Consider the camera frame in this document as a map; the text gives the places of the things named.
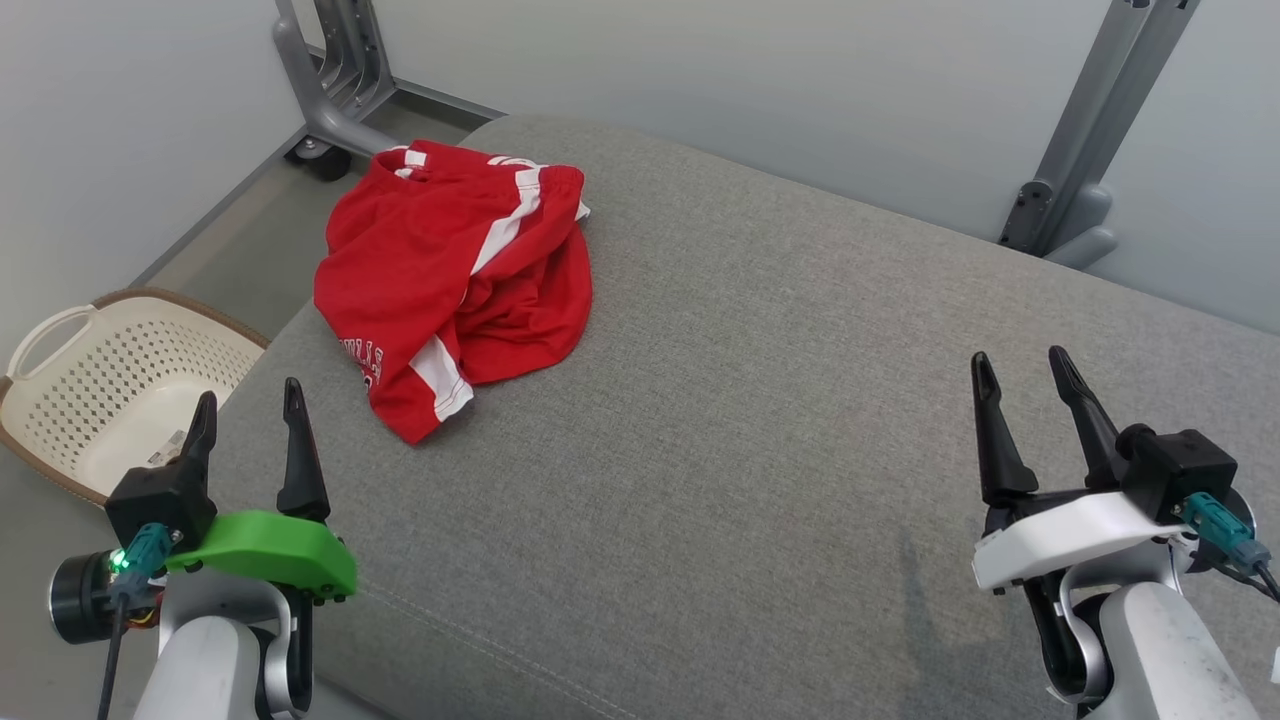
basket handle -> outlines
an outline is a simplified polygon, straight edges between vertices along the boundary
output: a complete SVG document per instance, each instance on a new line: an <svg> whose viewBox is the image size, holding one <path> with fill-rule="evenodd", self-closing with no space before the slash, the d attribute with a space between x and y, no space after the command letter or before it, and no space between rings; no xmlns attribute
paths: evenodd
<svg viewBox="0 0 1280 720"><path fill-rule="evenodd" d="M36 328L33 331L31 331L29 333L27 333L27 337L24 337L22 340L22 342L18 343L18 350L13 351L13 357L9 359L9 373L8 373L9 377L13 378L14 380L26 380L26 379L29 379L32 375L38 374L41 370L45 369L45 366L47 366L50 363L52 363L59 355L63 354L64 350L67 350L68 347L70 347L72 343L74 343L77 340L79 340L81 336L83 336L88 331L88 327L93 323L93 314L96 314L96 313L97 313L97 307L93 307L92 305L81 305L79 307L70 307L70 309L63 310L61 313L54 315L52 318L49 318L47 320L45 320L44 323L40 323L38 325L36 325ZM81 328L79 331L77 331L76 334L72 336L70 340L68 340L67 342L64 342L61 345L61 347L59 347L58 350L50 352L49 357L45 357L40 363L40 365L36 365L36 369L33 369L29 373L23 373L22 372L22 365L27 361L27 355L31 354L31 348L33 348L37 342L40 342L41 340L44 340L45 336L47 336L49 333L51 333L54 331L54 328L56 328L56 327L59 327L59 325L61 325L61 324L64 324L64 323L67 323L69 320L74 320L77 318L86 318L88 322L86 322L84 327Z"/></svg>

metal bracket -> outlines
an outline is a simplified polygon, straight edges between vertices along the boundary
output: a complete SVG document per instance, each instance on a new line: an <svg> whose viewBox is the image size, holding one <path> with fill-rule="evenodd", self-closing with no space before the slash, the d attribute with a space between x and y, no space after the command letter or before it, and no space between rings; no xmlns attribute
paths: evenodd
<svg viewBox="0 0 1280 720"><path fill-rule="evenodd" d="M1036 179L1010 209L1001 245L1080 269L1115 249L1111 231L1100 227L1111 195L1098 183L1198 5L1111 0Z"/></svg>
<svg viewBox="0 0 1280 720"><path fill-rule="evenodd" d="M360 122L396 91L369 0L316 0L325 31L325 59L319 72L293 3L275 0L275 5L280 13L273 28L275 49L307 123L307 137L294 149L298 156L317 158L332 146L374 155L398 145Z"/></svg>
<svg viewBox="0 0 1280 720"><path fill-rule="evenodd" d="M1030 252L1030 241L1036 228L1044 222L1044 211L1053 199L1053 188L1044 181L1032 181L1018 191L1018 200L1005 220L1005 231L1000 233L1000 243L1020 252Z"/></svg>

gray upholstery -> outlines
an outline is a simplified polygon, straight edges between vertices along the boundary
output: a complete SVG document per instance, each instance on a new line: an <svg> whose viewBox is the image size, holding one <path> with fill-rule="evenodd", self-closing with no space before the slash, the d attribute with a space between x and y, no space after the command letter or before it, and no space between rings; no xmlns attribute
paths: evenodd
<svg viewBox="0 0 1280 720"><path fill-rule="evenodd" d="M317 614L317 667L396 715L1065 717L1025 602L969 569L977 350L1044 486L1084 474L1060 343L1119 424L1235 455L1280 544L1275 337L626 129L509 117L466 143L585 170L577 351L408 447L308 306L225 409L210 483L274 505L301 378L365 588ZM1280 611L1185 585L1280 714Z"/></svg>

label sticker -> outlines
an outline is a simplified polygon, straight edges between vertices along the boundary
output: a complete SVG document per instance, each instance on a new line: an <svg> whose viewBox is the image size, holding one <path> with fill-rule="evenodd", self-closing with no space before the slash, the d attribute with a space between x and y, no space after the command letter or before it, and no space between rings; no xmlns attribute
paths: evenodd
<svg viewBox="0 0 1280 720"><path fill-rule="evenodd" d="M187 430L178 430L160 446L160 450L147 459L147 465L151 468L159 468L161 465L168 465L170 460L182 452L182 443L187 441Z"/></svg>

white plastic basket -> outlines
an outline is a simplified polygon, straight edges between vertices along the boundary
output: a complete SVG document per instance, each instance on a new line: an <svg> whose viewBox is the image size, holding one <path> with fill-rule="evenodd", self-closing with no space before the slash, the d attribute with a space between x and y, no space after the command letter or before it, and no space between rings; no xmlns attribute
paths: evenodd
<svg viewBox="0 0 1280 720"><path fill-rule="evenodd" d="M32 350L73 322L83 327L27 369ZM0 442L102 505L125 470L165 464L200 395L214 391L220 406L266 345L241 323L156 288L72 307L36 327L0 378Z"/></svg>

